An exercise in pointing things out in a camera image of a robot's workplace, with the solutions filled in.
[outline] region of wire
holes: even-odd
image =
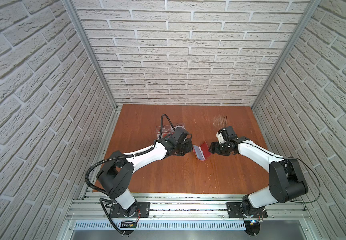
[[[247,143],[247,142],[244,142],[244,143],[245,143],[245,144],[248,144],[248,145],[252,145],[253,147],[256,147],[256,146],[253,145],[253,144],[250,144],[250,143]],[[269,152],[263,150],[263,149],[260,148],[260,147],[257,147],[257,148],[260,149],[260,150],[263,151],[263,152],[266,152],[267,154],[269,154],[269,155],[271,155],[271,156],[273,156],[273,157],[275,157],[275,158],[281,158],[281,159],[284,159],[284,160],[285,160],[285,159],[297,159],[297,160],[299,160],[300,162],[302,162],[302,163],[305,165],[305,167],[307,167],[307,168],[313,173],[314,177],[317,179],[318,188],[319,188],[319,193],[318,193],[318,196],[317,196],[313,201],[310,201],[310,202],[289,201],[289,202],[294,202],[294,203],[299,203],[299,204],[311,204],[311,203],[317,201],[317,200],[320,198],[320,196],[321,196],[321,184],[320,184],[320,180],[318,179],[316,173],[315,173],[308,165],[306,165],[306,163],[305,163],[304,161],[302,161],[301,159],[296,158],[296,157],[277,157],[277,156],[274,156],[273,154],[271,154],[271,153],[269,153]]]
[[[224,120],[223,120],[223,122],[224,122],[224,128],[225,128],[225,126],[226,126],[226,120],[228,119],[228,116],[224,116]]]
[[[160,139],[160,138],[162,137],[162,122],[163,122],[164,116],[165,116],[166,119],[169,121],[170,126],[173,128],[173,130],[174,130],[174,131],[176,130],[175,127],[173,126],[173,123],[170,121],[169,117],[168,117],[165,113],[163,113],[163,114],[161,115],[161,126],[160,126],[160,128],[159,128],[159,137],[158,137],[158,139]]]
[[[141,155],[144,155],[150,151],[152,151],[154,149],[154,147],[151,147],[143,152],[139,152],[139,153],[136,153],[135,155],[133,154],[129,154],[129,155],[122,155],[122,156],[118,156],[118,157],[109,157],[107,159],[104,159],[104,160],[101,160],[99,162],[96,162],[95,164],[93,164],[85,173],[85,183],[88,185],[88,187],[96,190],[96,191],[99,191],[99,192],[102,192],[103,194],[105,195],[109,195],[108,192],[106,192],[104,189],[100,188],[100,187],[97,187],[97,186],[94,186],[90,180],[89,180],[89,174],[91,171],[93,171],[94,168],[98,167],[99,165],[105,163],[105,162],[108,162],[108,161],[112,161],[112,160],[120,160],[120,159],[123,159],[123,158],[129,158],[129,157],[137,157],[137,156],[141,156]]]
[[[307,168],[313,173],[314,177],[317,179],[317,182],[318,182],[319,193],[318,193],[318,196],[316,197],[316,199],[314,199],[313,201],[310,201],[310,202],[297,202],[297,201],[289,201],[289,202],[295,202],[295,203],[299,203],[299,204],[311,204],[311,203],[317,201],[317,199],[319,199],[320,196],[321,196],[321,184],[320,184],[320,180],[318,179],[318,177],[317,177],[317,175],[315,174],[315,172],[314,172],[308,165],[306,165],[305,162],[303,162],[303,161],[302,161],[301,159],[299,159],[299,158],[295,158],[295,159],[297,159],[297,160],[299,160],[300,162],[302,162],[302,163],[305,165],[305,167],[307,167]]]
[[[99,203],[101,204],[102,209],[103,209],[103,211],[105,212],[106,217],[109,219],[109,222],[111,223],[111,225],[113,226],[113,228],[114,228],[117,232],[119,232],[121,235],[129,235],[129,234],[131,234],[132,232],[134,232],[134,230],[122,231],[121,229],[119,229],[119,228],[116,226],[116,224],[113,222],[112,218],[109,216],[108,211],[106,210],[106,207],[105,207],[105,205],[103,204],[103,202],[108,202],[108,203],[114,203],[114,202],[113,202],[113,201],[110,201],[110,200],[108,200],[108,199],[104,199],[104,198],[100,198],[100,199],[99,199]]]

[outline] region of black bracket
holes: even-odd
[[[141,213],[141,218],[149,217],[150,202],[137,202],[137,208],[139,209]],[[125,217],[126,213],[120,204],[114,204],[109,213],[109,216],[110,217]],[[138,213],[137,211],[135,211],[134,214],[130,217],[137,217],[137,216],[138,216]]]
[[[226,207],[228,208],[229,218],[245,218],[246,217],[242,213],[241,208],[242,202],[227,202]],[[251,210],[253,217],[252,218],[267,218],[268,214],[266,212],[265,207],[260,207],[255,210]]]

